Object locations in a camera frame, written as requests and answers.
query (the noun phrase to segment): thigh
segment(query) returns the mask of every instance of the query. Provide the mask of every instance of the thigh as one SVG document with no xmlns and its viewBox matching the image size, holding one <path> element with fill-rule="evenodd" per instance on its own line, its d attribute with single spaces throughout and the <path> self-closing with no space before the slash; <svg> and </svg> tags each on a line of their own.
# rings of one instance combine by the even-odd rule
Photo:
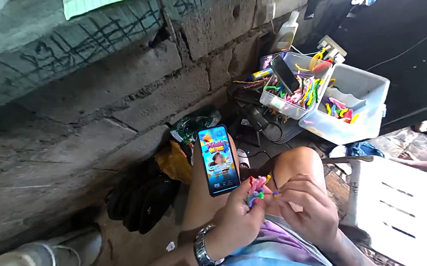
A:
<svg viewBox="0 0 427 266">
<path fill-rule="evenodd" d="M 238 156 L 235 143 L 230 135 L 228 139 L 236 166 L 238 167 Z M 199 142 L 193 148 L 193 178 L 187 198 L 186 211 L 181 226 L 179 240 L 190 238 L 200 230 L 200 227 L 213 223 L 213 219 L 219 210 L 225 206 L 229 194 L 211 197 L 207 187 L 207 177 L 204 170 L 204 160 Z"/>
<path fill-rule="evenodd" d="M 270 174 L 271 180 L 266 185 L 273 192 L 283 186 L 290 178 L 303 174 L 312 176 L 323 193 L 327 193 L 322 159 L 311 148 L 299 147 L 281 153 L 276 158 L 274 168 Z M 291 205 L 295 211 L 302 211 L 302 207 L 293 203 Z M 270 215 L 281 216 L 279 207 L 276 204 L 269 206 L 266 212 Z"/>
</svg>

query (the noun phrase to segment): white plastic box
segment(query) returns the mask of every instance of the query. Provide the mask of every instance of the white plastic box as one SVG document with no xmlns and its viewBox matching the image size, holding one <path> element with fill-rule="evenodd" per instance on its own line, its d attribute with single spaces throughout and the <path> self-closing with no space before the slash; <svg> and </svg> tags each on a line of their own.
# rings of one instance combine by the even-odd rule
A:
<svg viewBox="0 0 427 266">
<path fill-rule="evenodd" d="M 294 73 L 298 71 L 295 64 L 298 64 L 301 68 L 308 69 L 310 65 L 310 61 L 312 60 L 312 57 L 307 55 L 301 55 L 295 52 L 288 52 L 286 56 L 284 57 L 284 62 L 286 62 L 289 69 L 291 69 Z M 323 62 L 322 60 L 318 60 L 316 65 Z M 322 85 L 318 87 L 318 103 L 322 100 L 323 94 L 325 93 L 326 84 L 330 81 L 330 76 L 332 73 L 332 68 L 327 68 L 323 70 L 322 72 L 316 73 L 315 75 L 318 78 L 321 78 L 324 80 Z M 274 75 L 272 78 L 267 82 L 266 86 L 270 86 L 272 81 L 274 80 Z M 280 97 L 275 96 L 272 93 L 269 93 L 265 90 L 263 90 L 263 93 L 261 94 L 261 98 L 259 100 L 262 104 L 265 106 L 268 106 L 282 114 L 285 114 L 286 116 L 291 117 L 292 119 L 300 119 L 308 112 L 317 109 L 318 104 L 313 103 L 312 106 L 309 109 L 302 108 L 298 105 L 292 104 L 290 102 L 287 102 Z"/>
<path fill-rule="evenodd" d="M 385 114 L 384 101 L 390 81 L 345 64 L 336 64 L 332 68 L 331 79 L 336 79 L 334 85 L 340 92 L 352 94 L 360 100 L 366 99 L 365 106 L 353 110 L 353 114 L 359 113 L 356 122 L 348 124 L 329 116 L 320 102 L 320 107 L 313 108 L 300 119 L 299 126 L 338 145 L 377 137 Z"/>
</svg>

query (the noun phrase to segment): smartphone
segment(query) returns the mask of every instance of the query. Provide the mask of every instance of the smartphone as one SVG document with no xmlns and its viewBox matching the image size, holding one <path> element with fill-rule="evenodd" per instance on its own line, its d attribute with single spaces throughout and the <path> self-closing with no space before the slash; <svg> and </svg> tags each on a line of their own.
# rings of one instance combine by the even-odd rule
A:
<svg viewBox="0 0 427 266">
<path fill-rule="evenodd" d="M 299 81 L 292 73 L 286 62 L 282 59 L 281 55 L 274 57 L 271 61 L 271 68 L 276 73 L 277 79 L 284 84 L 288 93 L 293 93 L 299 87 Z"/>
<path fill-rule="evenodd" d="M 231 192 L 240 185 L 237 166 L 233 158 L 227 128 L 218 125 L 200 130 L 197 139 L 210 196 L 216 197 Z"/>
</svg>

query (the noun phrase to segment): graffiti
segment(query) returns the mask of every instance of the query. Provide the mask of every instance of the graffiti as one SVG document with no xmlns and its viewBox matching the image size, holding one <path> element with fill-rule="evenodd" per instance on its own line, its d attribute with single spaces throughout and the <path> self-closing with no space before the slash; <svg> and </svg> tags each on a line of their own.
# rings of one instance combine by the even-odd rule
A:
<svg viewBox="0 0 427 266">
<path fill-rule="evenodd" d="M 203 0 L 177 0 L 174 7 L 179 15 L 184 16 L 190 11 L 201 7 L 203 4 Z"/>
<path fill-rule="evenodd" d="M 149 7 L 142 16 L 137 16 L 128 8 L 134 17 L 134 22 L 124 26 L 117 18 L 109 17 L 110 22 L 101 26 L 90 17 L 89 21 L 96 31 L 90 32 L 83 25 L 77 24 L 87 37 L 74 46 L 59 33 L 52 34 L 46 42 L 37 41 L 32 53 L 21 53 L 19 57 L 32 66 L 31 70 L 22 72 L 16 67 L 0 62 L 17 74 L 16 77 L 7 81 L 7 84 L 17 84 L 22 79 L 29 80 L 32 84 L 41 84 L 95 61 L 102 53 L 107 55 L 119 50 L 121 47 L 118 47 L 118 44 L 132 42 L 135 35 L 148 35 L 149 29 L 159 28 L 163 23 L 161 11 L 153 10 L 151 4 Z"/>
</svg>

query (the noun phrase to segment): metal watch band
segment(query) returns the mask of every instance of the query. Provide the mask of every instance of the metal watch band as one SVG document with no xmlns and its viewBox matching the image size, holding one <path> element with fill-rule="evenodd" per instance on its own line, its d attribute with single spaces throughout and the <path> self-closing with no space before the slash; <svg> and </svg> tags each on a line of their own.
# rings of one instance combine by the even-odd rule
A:
<svg viewBox="0 0 427 266">
<path fill-rule="evenodd" d="M 223 262 L 223 259 L 217 261 L 212 260 L 207 254 L 207 251 L 205 250 L 205 234 L 214 227 L 215 225 L 213 224 L 209 224 L 203 227 L 195 237 L 195 245 L 193 245 L 193 252 L 195 254 L 195 259 L 197 260 L 199 266 L 215 266 Z"/>
</svg>

